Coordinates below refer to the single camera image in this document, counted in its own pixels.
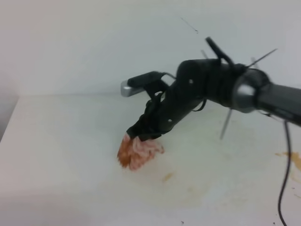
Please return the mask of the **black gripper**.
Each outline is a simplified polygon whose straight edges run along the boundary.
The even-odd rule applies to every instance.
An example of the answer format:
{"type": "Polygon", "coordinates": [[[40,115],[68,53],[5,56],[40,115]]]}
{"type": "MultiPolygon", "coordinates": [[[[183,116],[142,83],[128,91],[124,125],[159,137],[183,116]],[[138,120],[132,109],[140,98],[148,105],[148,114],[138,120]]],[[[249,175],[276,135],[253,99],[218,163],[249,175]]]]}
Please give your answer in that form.
{"type": "Polygon", "coordinates": [[[238,77],[238,66],[218,59],[186,60],[176,74],[176,80],[165,91],[165,99],[155,98],[144,114],[127,129],[130,138],[144,142],[168,133],[179,121],[195,109],[202,100],[225,107],[232,106],[232,88],[238,77]]]}

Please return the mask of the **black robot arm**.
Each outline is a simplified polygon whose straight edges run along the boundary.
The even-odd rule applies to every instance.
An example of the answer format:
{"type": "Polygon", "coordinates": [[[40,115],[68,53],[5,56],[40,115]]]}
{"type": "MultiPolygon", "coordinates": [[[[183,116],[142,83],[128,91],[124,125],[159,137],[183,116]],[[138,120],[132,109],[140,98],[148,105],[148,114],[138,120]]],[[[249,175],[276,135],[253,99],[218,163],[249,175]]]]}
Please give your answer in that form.
{"type": "Polygon", "coordinates": [[[128,80],[129,87],[144,89],[150,96],[144,113],[127,130],[131,138],[145,141],[168,133],[206,100],[242,113],[262,110],[301,123],[301,91],[272,83],[261,70],[199,59],[183,61],[171,85],[162,76],[152,71],[128,80]]]}

